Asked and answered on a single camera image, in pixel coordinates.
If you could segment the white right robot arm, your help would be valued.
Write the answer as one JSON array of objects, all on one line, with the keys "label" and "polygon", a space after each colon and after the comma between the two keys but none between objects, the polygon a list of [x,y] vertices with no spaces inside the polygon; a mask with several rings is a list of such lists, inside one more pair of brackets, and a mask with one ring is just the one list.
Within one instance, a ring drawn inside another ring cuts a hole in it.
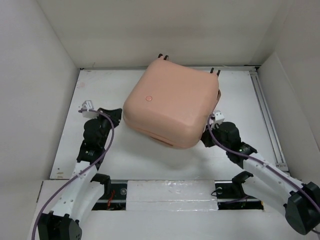
[{"label": "white right robot arm", "polygon": [[218,146],[242,172],[232,179],[231,191],[237,197],[254,197],[282,214],[299,234],[314,232],[320,224],[320,188],[304,183],[265,160],[251,145],[243,142],[232,122],[208,121],[201,141],[205,147]]}]

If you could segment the pink hard-shell suitcase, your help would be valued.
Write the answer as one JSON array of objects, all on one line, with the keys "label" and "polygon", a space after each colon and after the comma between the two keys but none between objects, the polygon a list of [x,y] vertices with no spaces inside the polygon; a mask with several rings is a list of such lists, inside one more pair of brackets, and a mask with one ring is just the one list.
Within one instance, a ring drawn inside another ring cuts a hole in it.
[{"label": "pink hard-shell suitcase", "polygon": [[219,72],[182,66],[159,54],[123,104],[128,127],[178,149],[195,146],[220,98]]}]

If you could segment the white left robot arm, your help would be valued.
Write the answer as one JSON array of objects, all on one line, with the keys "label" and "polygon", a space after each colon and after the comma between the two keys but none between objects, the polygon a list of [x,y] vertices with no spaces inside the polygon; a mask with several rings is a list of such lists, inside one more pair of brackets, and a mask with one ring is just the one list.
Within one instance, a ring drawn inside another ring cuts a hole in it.
[{"label": "white left robot arm", "polygon": [[31,239],[80,240],[82,224],[100,198],[111,194],[111,178],[100,174],[106,153],[122,119],[121,108],[106,110],[82,107],[79,110],[90,120],[83,126],[83,140],[71,178],[40,209]]}]

